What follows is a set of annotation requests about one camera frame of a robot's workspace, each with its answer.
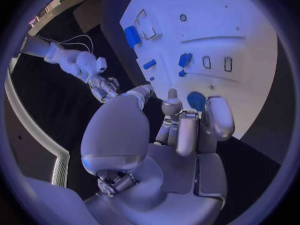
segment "humanoid robot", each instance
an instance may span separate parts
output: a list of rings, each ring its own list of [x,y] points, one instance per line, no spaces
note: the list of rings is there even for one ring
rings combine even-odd
[[[59,64],[89,84],[104,103],[81,142],[82,164],[98,177],[98,200],[91,203],[99,213],[104,204],[134,224],[214,222],[227,196],[217,141],[229,139],[235,130],[225,98],[208,97],[199,113],[184,109],[177,91],[169,89],[156,142],[149,143],[150,125],[143,108],[155,94],[151,85],[118,94],[118,81],[100,75],[107,68],[105,58],[66,50],[38,37],[28,36],[21,52]]]

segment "blue block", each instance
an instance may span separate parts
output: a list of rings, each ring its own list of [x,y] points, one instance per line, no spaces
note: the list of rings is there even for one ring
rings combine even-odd
[[[180,56],[180,59],[179,59],[179,66],[182,67],[182,68],[185,68],[191,61],[192,59],[192,54],[191,53],[184,53]]]
[[[152,59],[151,61],[145,63],[143,65],[143,68],[147,70],[147,69],[153,67],[155,64],[156,64],[156,61],[154,59]]]
[[[202,112],[204,110],[206,97],[200,92],[192,91],[187,96],[187,101],[192,109]]]
[[[126,35],[126,40],[132,49],[136,44],[140,44],[142,42],[135,26],[129,26],[125,28],[124,32]]]
[[[185,75],[187,75],[187,73],[185,72],[185,70],[181,70],[180,72],[179,72],[179,77],[184,77]]]

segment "hole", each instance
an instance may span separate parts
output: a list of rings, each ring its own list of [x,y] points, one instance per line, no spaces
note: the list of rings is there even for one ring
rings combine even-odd
[[[187,20],[187,16],[185,14],[180,15],[180,20],[185,22]]]

